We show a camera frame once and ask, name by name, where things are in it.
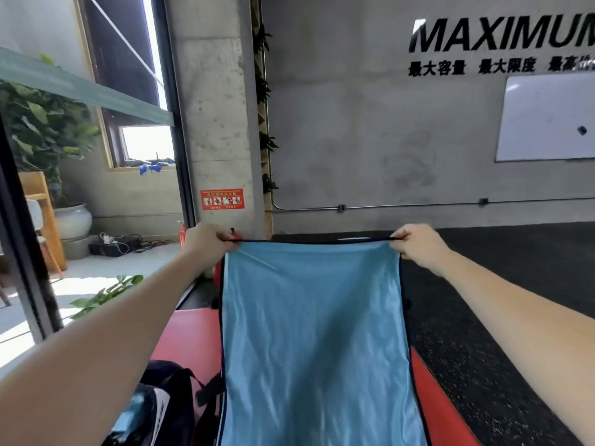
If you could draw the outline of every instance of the hand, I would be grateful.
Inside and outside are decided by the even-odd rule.
[[[392,240],[390,246],[399,251],[404,259],[413,260],[442,277],[444,262],[453,252],[432,227],[428,224],[403,225],[391,238],[398,238]]]
[[[233,239],[233,236],[225,227],[198,224],[186,231],[184,254],[197,260],[205,269],[210,268],[215,266],[226,252],[237,249],[237,244],[228,242],[227,239]]]

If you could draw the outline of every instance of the whiteboard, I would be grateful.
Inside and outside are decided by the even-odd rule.
[[[511,77],[496,161],[595,157],[595,72]]]

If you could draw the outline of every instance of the concrete pillar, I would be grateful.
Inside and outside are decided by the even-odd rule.
[[[249,0],[168,0],[198,218],[264,237]],[[201,190],[242,188],[245,208],[202,210]]]

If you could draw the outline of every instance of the red mat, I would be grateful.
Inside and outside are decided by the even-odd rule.
[[[219,312],[210,308],[174,312],[151,359],[174,361],[192,369],[201,382],[211,380],[221,371]],[[411,363],[432,446],[480,446],[414,348]]]

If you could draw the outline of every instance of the forearm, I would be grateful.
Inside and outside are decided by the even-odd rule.
[[[3,443],[99,445],[129,402],[178,300],[205,268],[180,254],[48,339],[0,382]]]
[[[584,444],[595,444],[595,320],[455,252],[441,274],[544,402]]]

